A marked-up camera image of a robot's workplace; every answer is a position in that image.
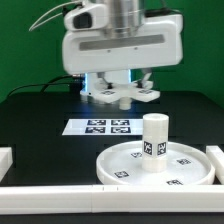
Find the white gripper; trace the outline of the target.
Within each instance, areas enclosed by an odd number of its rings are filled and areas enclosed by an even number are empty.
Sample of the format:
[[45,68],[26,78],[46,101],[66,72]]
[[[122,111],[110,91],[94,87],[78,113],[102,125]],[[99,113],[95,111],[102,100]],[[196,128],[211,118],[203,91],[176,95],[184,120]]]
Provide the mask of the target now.
[[63,67],[68,74],[97,73],[105,79],[105,72],[141,69],[137,80],[144,87],[154,67],[178,64],[183,58],[180,14],[146,18],[134,36],[107,38],[101,30],[67,31],[62,44]]

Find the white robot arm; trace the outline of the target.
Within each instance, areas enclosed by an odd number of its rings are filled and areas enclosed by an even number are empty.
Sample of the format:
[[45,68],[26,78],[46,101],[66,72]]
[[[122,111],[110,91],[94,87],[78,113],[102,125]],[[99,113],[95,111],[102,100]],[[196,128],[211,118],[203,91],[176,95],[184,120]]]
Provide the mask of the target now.
[[149,80],[155,67],[178,64],[182,57],[183,16],[146,16],[142,0],[85,0],[64,17],[63,66],[85,76],[82,98],[118,101],[160,96]]

